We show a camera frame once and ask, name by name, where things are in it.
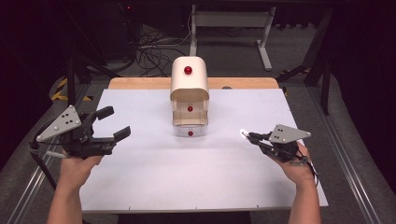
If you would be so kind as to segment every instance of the white table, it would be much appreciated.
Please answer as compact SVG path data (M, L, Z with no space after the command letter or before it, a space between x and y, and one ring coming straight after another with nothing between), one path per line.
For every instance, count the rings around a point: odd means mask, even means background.
M95 137L126 126L131 136L105 156L81 189L84 212L165 213L291 207L295 186L239 130L296 127L282 90L210 90L207 135L174 136L169 90L105 90ZM318 185L321 206L328 205Z

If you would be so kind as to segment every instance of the white container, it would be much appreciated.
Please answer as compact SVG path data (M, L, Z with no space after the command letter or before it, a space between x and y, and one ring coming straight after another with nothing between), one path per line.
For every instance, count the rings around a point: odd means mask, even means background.
M204 60L195 56L175 59L171 79L175 135L205 135L208 124L209 91Z

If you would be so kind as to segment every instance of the electronic equipment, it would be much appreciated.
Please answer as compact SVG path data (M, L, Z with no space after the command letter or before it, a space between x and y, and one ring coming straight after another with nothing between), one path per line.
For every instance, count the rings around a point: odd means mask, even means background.
M66 157L86 159L90 156L111 155L113 147L131 134L130 127L114 133L113 137L94 138L92 137L92 125L96 119L104 119L112 114L114 114L113 107L107 106L94 113L79 115L77 110L70 105L56 120L46 125L43 132L35 137L35 140L31 143L31 151L38 150L39 143L44 143L46 140L59 135L59 142L64 148ZM54 152L47 152L47 154L57 156Z
M240 131L241 136L246 138L251 144L259 146L263 154L274 158L278 161L294 161L302 164L308 163L305 155L297 155L299 151L296 140L311 136L311 133L294 129L282 124L277 124L270 133L248 133L245 130ZM268 141L271 145L265 144L262 140Z

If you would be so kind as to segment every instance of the forearm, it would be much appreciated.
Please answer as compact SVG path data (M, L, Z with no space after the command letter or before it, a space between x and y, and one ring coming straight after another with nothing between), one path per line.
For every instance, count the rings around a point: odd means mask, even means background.
M317 186L309 181L296 186L296 196L290 212L289 224L321 223Z
M48 224L81 224L82 212L78 189L58 187L49 210Z

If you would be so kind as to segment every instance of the red dot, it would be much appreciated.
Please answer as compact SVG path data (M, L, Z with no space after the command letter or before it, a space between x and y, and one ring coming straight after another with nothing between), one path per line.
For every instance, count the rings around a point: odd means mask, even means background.
M184 68L184 73L185 73L186 75L191 74L191 73L192 73L192 68L189 67L189 66L186 66L186 67Z

